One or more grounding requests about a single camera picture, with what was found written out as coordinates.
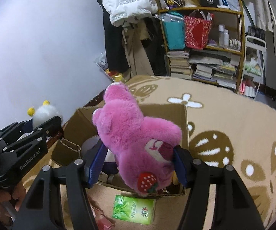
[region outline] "human hand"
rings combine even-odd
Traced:
[[[2,202],[5,201],[10,201],[11,198],[18,200],[18,202],[15,205],[15,209],[16,211],[19,210],[19,208],[22,205],[22,202],[24,200],[26,196],[26,189],[23,186],[22,182],[19,182],[12,193],[12,196],[10,195],[9,192],[5,191],[5,190],[0,190],[0,221],[4,224],[4,225],[9,225],[10,224],[10,214],[7,212],[7,210],[2,206]]]

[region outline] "beige blanket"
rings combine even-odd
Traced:
[[[127,84],[139,103],[186,105],[192,155],[212,166],[232,164],[249,189],[265,228],[269,228],[276,220],[276,111],[227,89],[196,81],[135,76]],[[29,187],[40,168],[49,162],[52,164],[48,154],[30,171],[24,184]],[[111,216],[114,196],[120,191],[95,185],[88,194]],[[115,229],[177,229],[187,196],[159,199],[150,226],[117,220]],[[211,187],[204,229],[211,227],[214,196],[215,188]],[[69,224],[65,196],[63,204]]]

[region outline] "stuffed animal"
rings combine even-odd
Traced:
[[[115,155],[125,184],[143,196],[167,187],[181,129],[165,119],[144,117],[123,83],[108,86],[104,100],[104,107],[93,113],[92,120],[101,140]]]
[[[63,116],[61,113],[56,109],[56,107],[51,105],[48,100],[45,100],[42,106],[40,106],[37,110],[35,110],[33,107],[29,108],[27,113],[30,117],[33,116],[33,129],[53,118],[54,116],[60,117],[61,122],[63,121]]]

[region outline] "tissue package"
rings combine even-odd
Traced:
[[[116,195],[112,217],[149,225],[154,218],[156,200]]]

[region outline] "white fluffy plush toy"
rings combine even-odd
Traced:
[[[29,108],[27,113],[29,116],[33,117],[32,126],[34,129],[54,116],[60,117],[61,122],[63,121],[61,113],[56,109],[56,107],[51,105],[48,100],[45,100],[43,105],[40,106],[37,110],[35,110],[33,107]]]

